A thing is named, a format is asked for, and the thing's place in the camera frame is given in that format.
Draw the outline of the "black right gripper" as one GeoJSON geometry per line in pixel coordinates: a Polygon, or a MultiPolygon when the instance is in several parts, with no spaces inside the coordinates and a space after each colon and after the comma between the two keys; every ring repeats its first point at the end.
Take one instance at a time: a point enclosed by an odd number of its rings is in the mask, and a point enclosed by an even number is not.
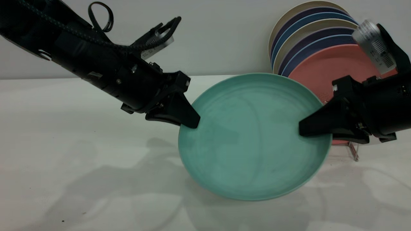
{"type": "Polygon", "coordinates": [[[333,140],[368,144],[397,139],[396,132],[410,129],[410,72],[364,82],[344,76],[333,81],[334,97],[299,122],[303,137],[333,135],[333,140]]]}

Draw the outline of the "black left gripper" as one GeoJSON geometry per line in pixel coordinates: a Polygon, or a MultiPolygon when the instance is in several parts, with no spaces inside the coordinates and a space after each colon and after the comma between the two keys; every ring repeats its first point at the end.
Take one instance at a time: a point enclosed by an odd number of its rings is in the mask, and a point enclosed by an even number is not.
{"type": "Polygon", "coordinates": [[[185,97],[190,81],[184,72],[163,72],[159,65],[141,59],[121,61],[117,98],[128,114],[146,114],[148,121],[196,129],[201,117],[185,97]]]}

